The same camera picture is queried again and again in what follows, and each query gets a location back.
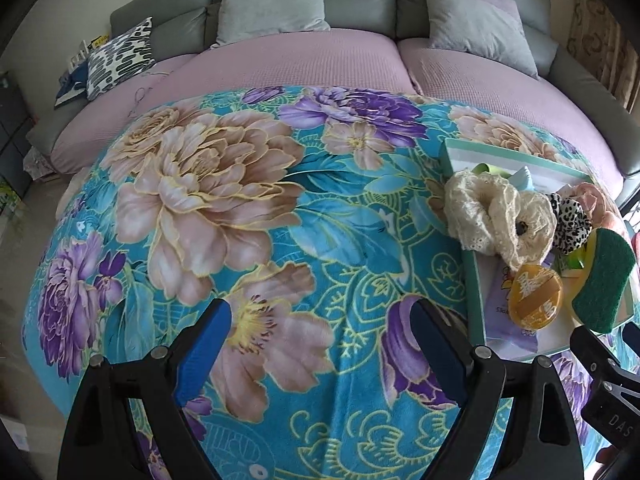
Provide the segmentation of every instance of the cabinet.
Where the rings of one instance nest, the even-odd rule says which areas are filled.
[[[32,127],[20,89],[8,75],[0,75],[0,176],[21,198],[31,183],[22,160],[30,149],[26,134]]]

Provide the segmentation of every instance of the purple package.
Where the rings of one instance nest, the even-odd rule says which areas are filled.
[[[549,253],[543,267],[551,267],[555,256]],[[538,351],[538,336],[535,330],[525,330],[517,326],[509,317],[508,297],[511,291],[513,273],[500,261],[494,282],[484,302],[484,328],[488,339],[501,339],[529,352]]]

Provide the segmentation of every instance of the gray leather sofa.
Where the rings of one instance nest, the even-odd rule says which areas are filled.
[[[156,60],[196,54],[215,42],[220,1],[133,0],[114,10],[111,32],[117,36],[152,16]],[[610,146],[626,178],[618,197],[622,204],[640,183],[640,127],[607,89],[550,37],[550,0],[514,1],[539,74],[583,111]],[[325,12],[333,28],[367,30],[398,41],[429,35],[426,0],[325,0]],[[61,131],[86,104],[75,102],[44,117],[28,134],[32,145],[49,155]]]

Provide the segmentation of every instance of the sponge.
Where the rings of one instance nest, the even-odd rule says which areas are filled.
[[[623,237],[609,229],[594,229],[586,243],[584,271],[565,292],[565,304],[590,330],[611,332],[635,263],[634,252]]]

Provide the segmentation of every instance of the metal screw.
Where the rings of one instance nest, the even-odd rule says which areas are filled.
[[[169,349],[166,346],[156,346],[151,351],[151,357],[153,359],[164,359],[169,353]]]
[[[102,357],[100,354],[94,354],[91,357],[89,357],[89,366],[91,368],[100,368],[103,361],[104,361],[104,357]]]
[[[538,356],[538,364],[540,366],[542,366],[543,368],[551,368],[551,365],[553,363],[551,362],[551,359],[549,359],[547,356],[539,355]]]
[[[481,359],[488,359],[491,357],[491,349],[486,346],[479,346],[476,348],[476,355]]]

